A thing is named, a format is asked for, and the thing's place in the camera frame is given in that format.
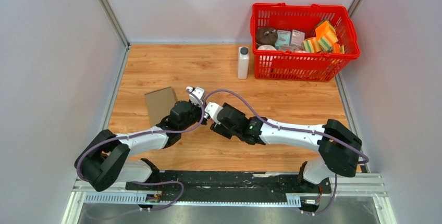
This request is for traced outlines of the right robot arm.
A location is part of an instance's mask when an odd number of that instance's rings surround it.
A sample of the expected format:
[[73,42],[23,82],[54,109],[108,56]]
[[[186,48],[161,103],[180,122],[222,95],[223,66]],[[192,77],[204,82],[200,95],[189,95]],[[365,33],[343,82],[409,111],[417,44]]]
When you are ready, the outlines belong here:
[[209,103],[205,116],[214,122],[211,130],[249,145],[281,144],[306,148],[319,156],[302,164],[297,185],[311,192],[333,175],[352,178],[359,165],[362,141],[341,122],[329,119],[324,125],[295,125],[246,115],[231,105]]

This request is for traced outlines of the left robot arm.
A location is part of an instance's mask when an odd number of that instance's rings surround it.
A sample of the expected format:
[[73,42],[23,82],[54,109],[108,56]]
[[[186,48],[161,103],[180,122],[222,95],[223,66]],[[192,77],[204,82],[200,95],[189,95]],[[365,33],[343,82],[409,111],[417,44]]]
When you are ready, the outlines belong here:
[[132,162],[131,156],[150,150],[161,150],[174,145],[182,133],[205,123],[201,103],[178,101],[169,115],[148,130],[114,134],[100,131],[74,163],[77,175],[96,191],[108,189],[116,182],[139,181],[147,190],[159,184],[159,175],[146,162]]

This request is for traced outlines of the brown cardboard box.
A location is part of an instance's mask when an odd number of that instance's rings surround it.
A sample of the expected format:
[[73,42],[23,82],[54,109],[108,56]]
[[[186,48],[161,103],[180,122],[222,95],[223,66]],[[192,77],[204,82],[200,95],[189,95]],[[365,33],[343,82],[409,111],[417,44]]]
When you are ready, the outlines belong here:
[[148,92],[144,95],[144,99],[152,127],[168,116],[177,102],[175,90],[171,86]]

